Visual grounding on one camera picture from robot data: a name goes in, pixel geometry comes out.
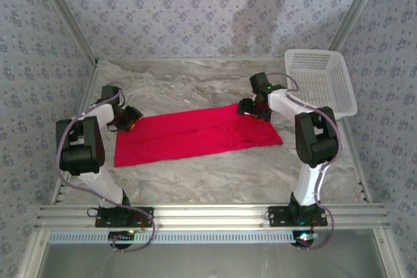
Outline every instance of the wall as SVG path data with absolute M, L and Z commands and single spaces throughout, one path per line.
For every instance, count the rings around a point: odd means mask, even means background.
M 329 47 L 352 0 L 65 0 L 98 59 Z
M 77 110 L 91 65 L 50 0 L 0 0 L 0 277 L 13 277 L 51 199 L 55 121 Z
M 417 277 L 417 0 L 369 0 L 345 47 L 358 102 L 349 120 L 374 201 L 387 202 Z

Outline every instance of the patterned wallpaper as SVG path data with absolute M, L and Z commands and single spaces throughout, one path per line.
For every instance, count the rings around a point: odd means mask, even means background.
M 369 0 L 341 50 L 358 102 L 350 118 L 374 201 L 387 202 L 417 277 L 417 0 Z
M 352 0 L 65 0 L 97 59 L 329 47 Z
M 50 201 L 55 121 L 72 116 L 91 66 L 50 0 L 0 0 L 0 277 L 13 277 L 37 206 Z

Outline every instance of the gray marble surface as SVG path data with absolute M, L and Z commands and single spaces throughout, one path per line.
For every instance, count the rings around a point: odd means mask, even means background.
M 273 59 L 100 61 L 97 71 L 91 102 L 100 97 L 103 85 L 116 81 L 123 85 L 126 103 L 151 116 L 237 103 L 241 98 L 252 97 L 251 75 L 285 72 L 285 64 Z M 286 85 L 281 76 L 270 76 L 270 80 Z M 103 130 L 106 164 L 132 202 L 287 202 L 301 163 L 295 151 L 292 123 L 277 113 L 272 123 L 284 141 L 282 146 L 117 169 L 113 166 L 116 134 Z M 80 183 L 77 178 L 72 182 Z M 340 159 L 326 174 L 321 196 L 324 202 L 360 201 L 354 161 L 346 144 Z M 76 190 L 66 191 L 65 202 L 86 201 L 95 199 Z

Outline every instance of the laundry basket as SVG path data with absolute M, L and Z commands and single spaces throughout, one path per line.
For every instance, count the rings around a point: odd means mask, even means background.
M 343 55 L 336 51 L 290 49 L 285 52 L 285 71 L 300 91 L 293 94 L 317 107 L 333 109 L 336 120 L 355 115 L 358 106 Z M 288 79 L 289 88 L 295 88 Z

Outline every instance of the red towel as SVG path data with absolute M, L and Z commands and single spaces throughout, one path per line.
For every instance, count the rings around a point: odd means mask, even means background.
M 234 104 L 141 118 L 130 132 L 117 132 L 115 166 L 270 145 L 282 145 L 271 123 L 238 115 Z

